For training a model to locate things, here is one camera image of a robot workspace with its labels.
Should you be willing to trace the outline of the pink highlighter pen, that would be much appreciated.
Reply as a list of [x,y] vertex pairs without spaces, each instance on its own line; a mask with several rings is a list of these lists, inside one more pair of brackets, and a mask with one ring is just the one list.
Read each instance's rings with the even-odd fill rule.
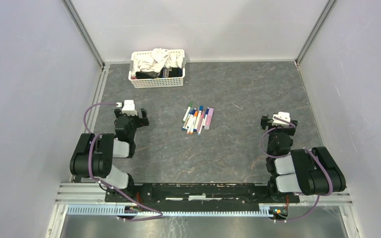
[[206,112],[206,117],[205,117],[205,123],[204,123],[204,129],[209,130],[212,117],[213,117],[214,109],[213,108],[208,108]]

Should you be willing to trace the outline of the blue capped marker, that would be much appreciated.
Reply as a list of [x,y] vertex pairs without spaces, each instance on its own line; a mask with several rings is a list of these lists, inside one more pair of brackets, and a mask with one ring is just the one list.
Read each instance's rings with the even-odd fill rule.
[[200,122],[202,112],[203,112],[203,105],[200,105],[199,109],[197,111],[197,114],[195,115],[193,132],[197,132],[197,128],[199,126],[199,122]]

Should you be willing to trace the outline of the pink thin marker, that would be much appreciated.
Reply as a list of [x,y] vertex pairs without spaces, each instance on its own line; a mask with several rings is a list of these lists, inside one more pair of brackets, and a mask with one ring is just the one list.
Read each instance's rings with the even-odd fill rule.
[[197,135],[200,135],[200,133],[201,133],[201,130],[202,130],[203,124],[204,124],[204,118],[205,118],[205,111],[203,111],[200,114],[200,119],[199,119],[198,127],[197,127]]

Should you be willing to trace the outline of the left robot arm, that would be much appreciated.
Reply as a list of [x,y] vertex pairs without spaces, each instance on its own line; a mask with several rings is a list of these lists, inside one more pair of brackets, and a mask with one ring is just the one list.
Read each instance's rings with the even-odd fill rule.
[[149,126],[146,109],[140,109],[128,115],[125,110],[114,110],[114,133],[104,133],[97,138],[94,133],[81,134],[70,160],[72,175],[90,178],[89,153],[91,152],[91,171],[94,178],[110,189],[117,188],[117,196],[124,202],[132,201],[136,196],[134,181],[130,174],[120,171],[113,165],[114,158],[132,158],[135,154],[134,141],[138,128]]

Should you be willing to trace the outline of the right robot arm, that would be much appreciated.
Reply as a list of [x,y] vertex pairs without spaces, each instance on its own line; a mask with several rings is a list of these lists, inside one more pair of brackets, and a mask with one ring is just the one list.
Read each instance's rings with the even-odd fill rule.
[[260,148],[271,174],[268,199],[280,202],[287,193],[329,196],[343,192],[345,176],[326,147],[292,149],[297,125],[298,121],[285,112],[261,117],[262,138],[267,139],[267,145]]

